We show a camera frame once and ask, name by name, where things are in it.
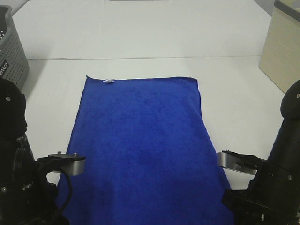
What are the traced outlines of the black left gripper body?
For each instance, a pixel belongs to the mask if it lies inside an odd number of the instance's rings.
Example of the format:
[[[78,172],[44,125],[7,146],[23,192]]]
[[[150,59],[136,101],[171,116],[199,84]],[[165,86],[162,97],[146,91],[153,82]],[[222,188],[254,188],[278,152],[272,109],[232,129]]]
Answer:
[[[67,196],[58,207],[57,187],[46,175],[59,171],[70,182],[65,166],[70,159],[39,159],[25,164],[10,160],[0,162],[0,223],[2,225],[68,225],[63,211],[70,202]]]

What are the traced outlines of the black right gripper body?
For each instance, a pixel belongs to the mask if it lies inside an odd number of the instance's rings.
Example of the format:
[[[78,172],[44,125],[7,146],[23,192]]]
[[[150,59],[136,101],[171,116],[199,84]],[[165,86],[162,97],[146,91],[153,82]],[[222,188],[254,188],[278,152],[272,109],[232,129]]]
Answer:
[[[247,189],[227,189],[221,202],[233,212],[236,225],[297,225],[300,173],[265,162]]]

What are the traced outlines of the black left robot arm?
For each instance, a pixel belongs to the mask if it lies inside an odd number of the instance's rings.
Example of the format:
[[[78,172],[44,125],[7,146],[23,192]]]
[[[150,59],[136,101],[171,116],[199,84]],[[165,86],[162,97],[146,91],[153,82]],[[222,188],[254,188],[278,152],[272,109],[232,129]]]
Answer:
[[[73,187],[62,165],[67,160],[42,157],[35,160],[26,136],[26,98],[12,82],[0,80],[0,223],[2,225],[68,225],[62,215]],[[46,175],[65,175],[69,192],[58,207],[57,186]]]

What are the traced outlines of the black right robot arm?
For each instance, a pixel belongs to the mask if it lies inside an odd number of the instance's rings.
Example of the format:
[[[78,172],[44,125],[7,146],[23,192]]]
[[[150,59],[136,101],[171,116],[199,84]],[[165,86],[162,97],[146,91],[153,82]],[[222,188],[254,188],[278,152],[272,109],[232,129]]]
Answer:
[[[218,166],[254,175],[247,189],[227,189],[222,204],[236,225],[298,225],[300,223],[300,83],[285,93],[284,120],[266,160],[224,150]]]

